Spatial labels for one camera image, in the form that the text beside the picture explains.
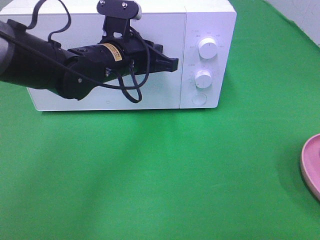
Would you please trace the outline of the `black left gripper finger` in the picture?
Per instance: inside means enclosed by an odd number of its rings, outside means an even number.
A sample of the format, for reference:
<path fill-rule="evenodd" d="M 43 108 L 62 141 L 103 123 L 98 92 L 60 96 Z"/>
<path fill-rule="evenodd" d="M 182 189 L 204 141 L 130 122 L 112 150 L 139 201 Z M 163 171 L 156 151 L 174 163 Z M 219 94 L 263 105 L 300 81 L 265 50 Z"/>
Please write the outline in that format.
<path fill-rule="evenodd" d="M 178 70 L 178 58 L 155 58 L 150 63 L 149 72 L 175 72 Z"/>
<path fill-rule="evenodd" d="M 148 47 L 151 60 L 160 59 L 163 54 L 163 45 L 154 43 L 147 39 L 144 39 L 143 41 Z"/>

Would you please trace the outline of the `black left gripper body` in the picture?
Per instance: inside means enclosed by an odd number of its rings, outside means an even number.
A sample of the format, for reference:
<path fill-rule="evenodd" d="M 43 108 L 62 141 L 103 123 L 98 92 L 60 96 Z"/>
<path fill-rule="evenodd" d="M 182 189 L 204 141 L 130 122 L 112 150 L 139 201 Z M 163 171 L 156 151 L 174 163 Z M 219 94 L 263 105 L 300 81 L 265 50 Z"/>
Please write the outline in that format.
<path fill-rule="evenodd" d="M 134 73 L 145 74 L 151 66 L 151 56 L 140 33 L 130 26 L 130 20 L 105 17 L 104 36 L 99 42 L 112 54 L 114 69 L 119 70 L 134 63 Z"/>

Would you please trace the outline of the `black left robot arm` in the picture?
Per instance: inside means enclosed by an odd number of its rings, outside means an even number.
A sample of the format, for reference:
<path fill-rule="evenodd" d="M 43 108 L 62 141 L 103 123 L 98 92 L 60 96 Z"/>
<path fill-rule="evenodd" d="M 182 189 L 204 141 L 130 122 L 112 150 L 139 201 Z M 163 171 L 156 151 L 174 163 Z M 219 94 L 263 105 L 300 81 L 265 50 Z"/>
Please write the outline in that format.
<path fill-rule="evenodd" d="M 100 43 L 62 49 L 9 19 L 0 24 L 2 82 L 49 90 L 65 99 L 84 99 L 94 88 L 120 90 L 132 103 L 142 100 L 138 75 L 175 72 L 179 60 L 163 54 L 163 46 L 143 39 L 133 28 L 129 39 L 103 38 Z"/>

